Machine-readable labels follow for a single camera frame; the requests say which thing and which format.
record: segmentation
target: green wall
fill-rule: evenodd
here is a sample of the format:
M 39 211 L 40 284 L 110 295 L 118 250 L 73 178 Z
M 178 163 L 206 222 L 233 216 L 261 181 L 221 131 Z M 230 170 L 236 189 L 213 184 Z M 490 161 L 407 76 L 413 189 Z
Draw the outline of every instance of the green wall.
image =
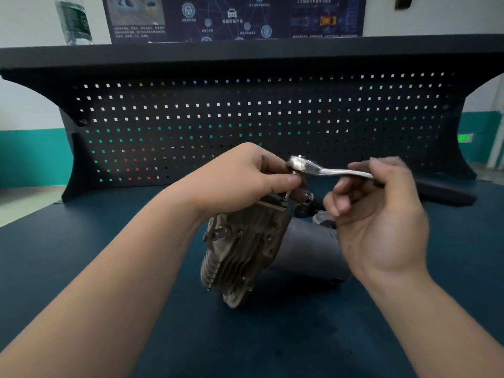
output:
M 460 144 L 468 163 L 487 162 L 500 121 L 498 111 L 462 114 L 459 134 L 474 134 Z M 0 188 L 66 185 L 72 162 L 63 128 L 0 131 Z

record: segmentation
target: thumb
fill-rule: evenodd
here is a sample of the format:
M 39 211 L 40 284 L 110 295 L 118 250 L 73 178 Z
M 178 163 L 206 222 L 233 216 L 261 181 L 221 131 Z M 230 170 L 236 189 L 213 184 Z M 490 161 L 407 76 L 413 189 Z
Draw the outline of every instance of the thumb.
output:
M 406 166 L 393 166 L 371 158 L 369 170 L 376 181 L 385 185 L 386 204 L 419 202 L 415 179 Z
M 301 176 L 296 174 L 263 174 L 265 180 L 264 195 L 291 191 L 301 184 Z

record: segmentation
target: forearm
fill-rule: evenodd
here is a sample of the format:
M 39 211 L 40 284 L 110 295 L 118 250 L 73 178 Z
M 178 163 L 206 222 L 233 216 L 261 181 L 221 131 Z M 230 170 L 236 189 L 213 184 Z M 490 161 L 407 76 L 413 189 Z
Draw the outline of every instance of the forearm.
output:
M 427 273 L 368 291 L 419 377 L 502 376 L 504 348 Z
M 127 376 L 202 222 L 162 191 L 0 354 L 0 376 Z

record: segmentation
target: green exit sign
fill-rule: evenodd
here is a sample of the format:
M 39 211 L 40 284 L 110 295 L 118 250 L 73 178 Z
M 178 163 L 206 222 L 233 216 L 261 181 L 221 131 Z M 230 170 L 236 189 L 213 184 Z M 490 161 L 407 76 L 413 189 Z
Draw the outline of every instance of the green exit sign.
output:
M 474 134 L 459 134 L 458 139 L 459 143 L 470 143 L 472 142 Z

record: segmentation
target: orange car picture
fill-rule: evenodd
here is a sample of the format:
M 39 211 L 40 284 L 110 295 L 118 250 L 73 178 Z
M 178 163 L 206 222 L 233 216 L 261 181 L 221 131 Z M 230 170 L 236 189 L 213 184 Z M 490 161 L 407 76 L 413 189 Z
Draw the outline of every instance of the orange car picture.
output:
M 321 16 L 320 17 L 320 25 L 321 26 L 336 25 L 336 16 L 335 15 Z

